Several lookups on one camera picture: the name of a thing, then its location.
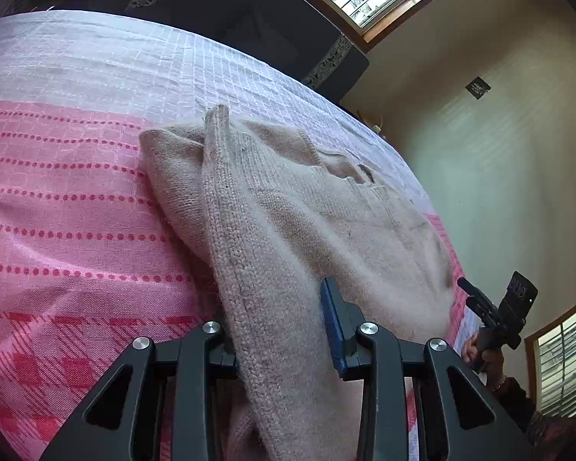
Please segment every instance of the blue gripper pad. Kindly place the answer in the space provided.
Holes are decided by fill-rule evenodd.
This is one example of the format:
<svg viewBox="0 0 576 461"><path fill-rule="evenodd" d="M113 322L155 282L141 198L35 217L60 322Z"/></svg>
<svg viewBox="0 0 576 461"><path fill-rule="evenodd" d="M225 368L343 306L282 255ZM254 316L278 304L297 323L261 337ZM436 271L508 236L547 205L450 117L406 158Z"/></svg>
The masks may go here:
<svg viewBox="0 0 576 461"><path fill-rule="evenodd" d="M333 367L343 378L349 367L347 357L356 351L356 335L335 279L327 277L322 282L320 300Z"/></svg>

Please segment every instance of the wrist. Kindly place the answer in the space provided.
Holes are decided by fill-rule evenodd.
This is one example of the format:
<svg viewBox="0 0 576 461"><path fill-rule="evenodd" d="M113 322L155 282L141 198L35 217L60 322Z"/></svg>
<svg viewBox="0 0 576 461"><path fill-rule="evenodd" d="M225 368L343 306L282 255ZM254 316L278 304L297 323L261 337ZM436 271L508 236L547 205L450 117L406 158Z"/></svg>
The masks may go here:
<svg viewBox="0 0 576 461"><path fill-rule="evenodd" d="M487 379L487 388L492 392L495 393L496 391L499 391L499 389L505 385L505 382L507 380L507 376L505 374L502 374L501 376L499 376L498 378L496 378L495 380L489 380Z"/></svg>

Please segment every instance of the bracelet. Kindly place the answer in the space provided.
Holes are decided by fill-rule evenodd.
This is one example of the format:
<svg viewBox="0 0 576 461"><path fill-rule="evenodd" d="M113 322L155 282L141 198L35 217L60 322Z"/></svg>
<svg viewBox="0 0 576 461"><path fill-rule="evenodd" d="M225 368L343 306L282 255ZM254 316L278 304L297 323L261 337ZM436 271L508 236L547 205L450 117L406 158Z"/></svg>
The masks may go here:
<svg viewBox="0 0 576 461"><path fill-rule="evenodd" d="M493 388L491 390L491 393L495 393L496 391L498 391L502 386L505 385L505 381L508 379L508 377L504 374L504 378L501 380L501 383L498 384L497 386L495 386L495 388Z"/></svg>

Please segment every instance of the pink plaid pattern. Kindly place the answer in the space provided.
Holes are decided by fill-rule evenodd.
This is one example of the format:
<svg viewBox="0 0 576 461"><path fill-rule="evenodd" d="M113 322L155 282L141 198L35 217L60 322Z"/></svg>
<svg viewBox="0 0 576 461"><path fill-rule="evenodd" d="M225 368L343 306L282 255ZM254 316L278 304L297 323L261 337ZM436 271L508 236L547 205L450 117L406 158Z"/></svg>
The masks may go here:
<svg viewBox="0 0 576 461"><path fill-rule="evenodd" d="M23 460L139 335L215 310L141 166L144 119L0 101L0 429Z"/></svg>

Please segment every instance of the beige knit sweater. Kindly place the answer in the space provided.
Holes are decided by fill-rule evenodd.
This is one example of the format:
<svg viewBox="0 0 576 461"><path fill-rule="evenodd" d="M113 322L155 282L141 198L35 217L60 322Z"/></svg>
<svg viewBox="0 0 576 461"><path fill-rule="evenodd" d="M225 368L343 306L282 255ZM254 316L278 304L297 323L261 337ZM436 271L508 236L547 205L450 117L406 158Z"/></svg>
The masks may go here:
<svg viewBox="0 0 576 461"><path fill-rule="evenodd" d="M235 342L251 411L233 413L227 459L261 456L253 423L273 460L354 459L361 387L333 369L320 282L335 277L397 337L444 335L454 297L435 230L366 166L225 106L149 129L141 147L173 228L213 266Z"/></svg>

